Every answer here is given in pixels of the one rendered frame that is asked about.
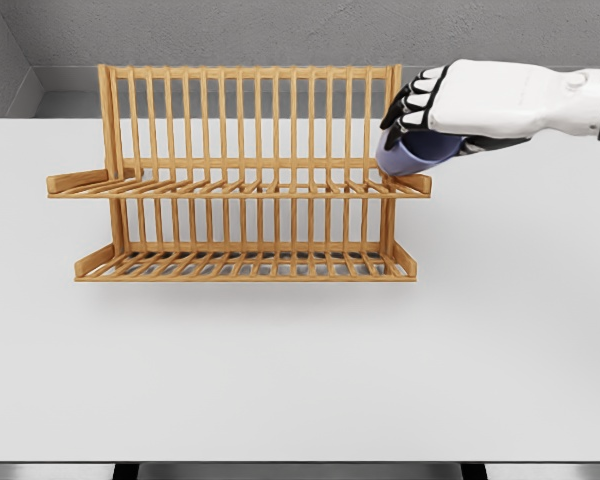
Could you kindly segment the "wooden two-tier dish rack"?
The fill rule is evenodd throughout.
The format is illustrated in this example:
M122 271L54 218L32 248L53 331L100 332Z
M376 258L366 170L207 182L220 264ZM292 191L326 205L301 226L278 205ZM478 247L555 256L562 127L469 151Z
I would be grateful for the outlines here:
M52 198L109 204L112 240L76 279L415 280L396 203L431 180L388 176L374 156L401 73L100 66L104 166L47 180Z

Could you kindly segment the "blue cup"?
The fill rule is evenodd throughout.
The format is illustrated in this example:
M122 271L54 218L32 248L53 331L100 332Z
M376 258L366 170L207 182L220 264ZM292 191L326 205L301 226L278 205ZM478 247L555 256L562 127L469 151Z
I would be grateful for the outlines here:
M375 159L379 168L391 176L416 174L457 156L465 137L435 131L409 131L396 139L390 149L386 143L391 129L382 132Z

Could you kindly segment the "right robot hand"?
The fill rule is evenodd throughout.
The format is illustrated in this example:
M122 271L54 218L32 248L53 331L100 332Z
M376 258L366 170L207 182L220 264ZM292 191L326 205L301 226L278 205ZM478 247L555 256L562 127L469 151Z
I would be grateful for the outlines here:
M406 133L463 137L467 153L524 142L543 128L545 67L461 59L424 70L396 94L381 122L386 150Z

